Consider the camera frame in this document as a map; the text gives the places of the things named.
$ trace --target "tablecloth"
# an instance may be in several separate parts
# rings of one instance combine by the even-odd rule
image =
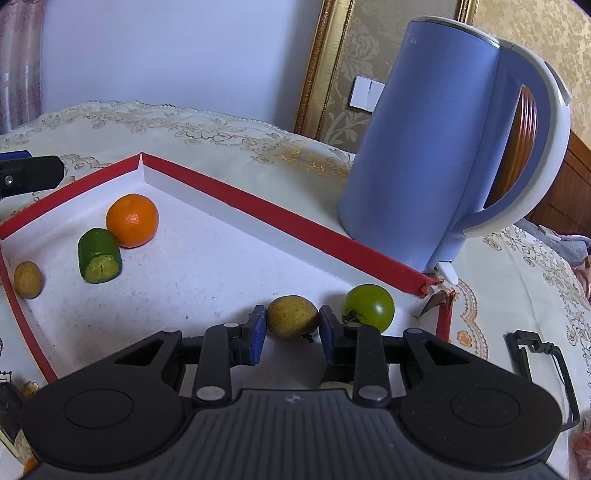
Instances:
[[[260,121],[138,102],[89,102],[42,115],[0,137],[0,152],[13,150],[59,155],[67,169],[62,186],[145,151],[345,234],[337,221],[336,205],[353,155]],[[0,221],[45,195],[34,192],[2,200]],[[540,241],[509,226],[468,239],[454,267],[460,283],[455,287],[450,341],[511,369],[504,333],[538,331],[544,341],[563,350],[579,407],[587,412],[591,307],[566,262]],[[0,319],[0,380],[43,384],[3,290]],[[545,367],[553,369],[551,363]],[[560,389],[557,375],[545,376],[550,390]],[[566,408],[565,400],[557,399]],[[567,437],[561,437],[555,449],[559,453],[551,458],[563,475],[573,467],[564,455]],[[14,475],[0,472],[0,479],[5,477]]]

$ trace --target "floral wallpaper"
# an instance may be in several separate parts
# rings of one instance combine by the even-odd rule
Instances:
[[[480,0],[474,26],[549,62],[573,96],[571,128],[591,145],[591,20],[573,0]]]
[[[357,152],[371,115],[348,105],[354,78],[385,82],[408,22],[420,15],[453,18],[456,5],[457,0],[356,0],[319,140]]]

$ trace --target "green cucumber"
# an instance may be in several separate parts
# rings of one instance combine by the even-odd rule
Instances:
[[[104,228],[88,230],[78,241],[80,275],[88,283],[104,283],[121,273],[119,242]]]

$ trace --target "pink curtain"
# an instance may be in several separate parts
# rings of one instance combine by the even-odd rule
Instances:
[[[0,134],[41,115],[41,29],[47,0],[0,8]]]

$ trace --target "light switch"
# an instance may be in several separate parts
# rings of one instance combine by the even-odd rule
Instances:
[[[384,84],[381,82],[356,76],[349,105],[371,113],[374,111],[383,89]]]

